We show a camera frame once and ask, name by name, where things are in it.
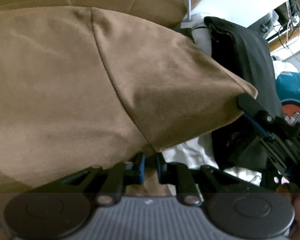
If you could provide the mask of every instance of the black disc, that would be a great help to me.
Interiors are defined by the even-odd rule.
[[[23,193],[4,210],[12,232],[23,239],[57,239],[80,228],[90,215],[81,193]]]
[[[207,212],[222,231],[244,239],[282,235],[294,218],[291,203],[277,193],[216,193]]]

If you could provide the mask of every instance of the black bag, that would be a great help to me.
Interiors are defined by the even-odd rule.
[[[212,38],[212,58],[258,90],[257,101],[272,115],[284,117],[275,89],[267,41],[257,32],[216,17],[205,17]],[[257,133],[241,117],[212,132],[213,150],[220,169],[233,166],[264,171],[267,155]]]

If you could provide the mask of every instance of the hand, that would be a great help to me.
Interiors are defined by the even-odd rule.
[[[297,185],[293,183],[285,183],[278,187],[277,192],[282,194],[293,204],[295,210],[295,220],[298,223],[298,228],[292,233],[291,240],[300,240],[300,193],[294,193],[296,192],[293,190],[295,187],[297,187]]]

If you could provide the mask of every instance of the ribbed surface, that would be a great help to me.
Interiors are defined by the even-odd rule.
[[[123,197],[99,208],[88,225],[67,240],[235,240],[214,227],[201,209],[176,197]]]

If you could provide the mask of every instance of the wooden beam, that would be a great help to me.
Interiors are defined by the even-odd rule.
[[[299,36],[299,30],[295,30],[294,32],[293,32],[293,30],[290,30],[288,33],[289,41],[298,36]],[[287,42],[287,34],[285,33],[285,34],[280,35],[280,40],[283,44],[285,44]],[[276,49],[278,49],[282,46],[280,40],[279,40],[279,37],[277,37],[275,40],[273,40],[269,43],[271,52],[275,51]]]

